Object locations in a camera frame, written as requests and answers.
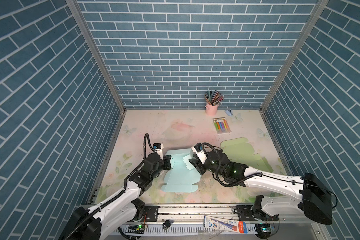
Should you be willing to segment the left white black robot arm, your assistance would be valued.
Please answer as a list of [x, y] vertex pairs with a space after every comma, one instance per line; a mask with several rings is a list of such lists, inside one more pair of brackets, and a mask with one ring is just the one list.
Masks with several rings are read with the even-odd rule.
[[105, 201], [90, 208], [77, 208], [63, 229], [60, 240], [104, 240], [121, 225], [139, 221], [145, 203], [139, 197], [162, 171], [171, 169], [171, 155], [151, 153], [124, 180], [124, 186]]

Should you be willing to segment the light blue paper box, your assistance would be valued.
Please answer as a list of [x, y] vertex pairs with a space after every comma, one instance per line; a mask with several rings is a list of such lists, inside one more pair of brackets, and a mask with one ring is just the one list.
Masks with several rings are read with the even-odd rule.
[[164, 177], [161, 190], [166, 193], [193, 193], [198, 190], [197, 183], [201, 179], [200, 173], [189, 162], [193, 159], [191, 149], [169, 150], [166, 155], [171, 156], [171, 169]]

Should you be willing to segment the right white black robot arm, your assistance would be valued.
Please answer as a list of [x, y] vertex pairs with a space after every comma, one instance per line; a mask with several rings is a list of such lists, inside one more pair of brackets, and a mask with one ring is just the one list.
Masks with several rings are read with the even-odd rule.
[[304, 176], [283, 176], [232, 162], [221, 150], [194, 152], [186, 161], [202, 176], [210, 172], [225, 188], [257, 188], [280, 194], [280, 197], [258, 195], [252, 207], [257, 217], [276, 215], [304, 215], [309, 220], [322, 224], [333, 223], [332, 209], [337, 196], [318, 177], [306, 173]]

